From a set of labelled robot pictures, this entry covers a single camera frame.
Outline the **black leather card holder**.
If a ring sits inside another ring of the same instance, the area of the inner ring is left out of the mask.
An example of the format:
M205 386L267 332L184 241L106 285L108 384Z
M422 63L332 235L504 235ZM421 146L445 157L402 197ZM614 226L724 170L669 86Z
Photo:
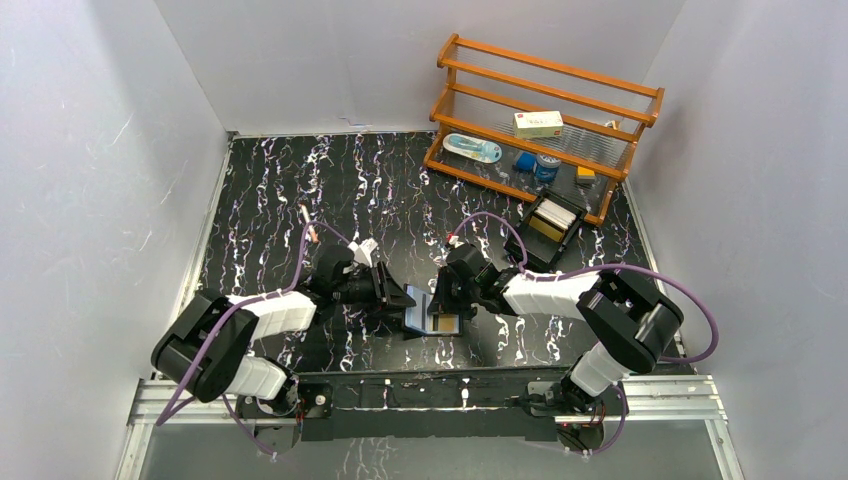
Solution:
M450 337L458 335L434 335L430 332L431 317L427 314L427 307L431 301L432 294L413 285L405 286L406 292L412 296L417 305L405 310L402 318L402 330L411 337Z

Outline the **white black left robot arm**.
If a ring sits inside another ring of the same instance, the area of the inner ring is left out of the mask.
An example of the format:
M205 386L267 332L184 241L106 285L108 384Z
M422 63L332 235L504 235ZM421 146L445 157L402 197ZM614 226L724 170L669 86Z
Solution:
M386 264L373 259L375 246L367 240L322 248L285 293L238 297L198 291L153 348L153 368L202 403L232 394L253 398L275 416L293 414L303 403L298 377L248 349L265 337L306 331L339 305L388 315L417 306Z

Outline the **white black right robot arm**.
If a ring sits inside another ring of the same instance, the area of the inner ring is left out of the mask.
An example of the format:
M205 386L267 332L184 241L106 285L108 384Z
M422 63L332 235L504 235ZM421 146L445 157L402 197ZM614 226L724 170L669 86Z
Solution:
M530 383L514 399L536 416L590 413L603 393L631 374L652 372L683 323L679 307L623 264L566 276L497 268L473 245L452 249L427 305L430 316L496 315L581 319L597 342L556 384Z

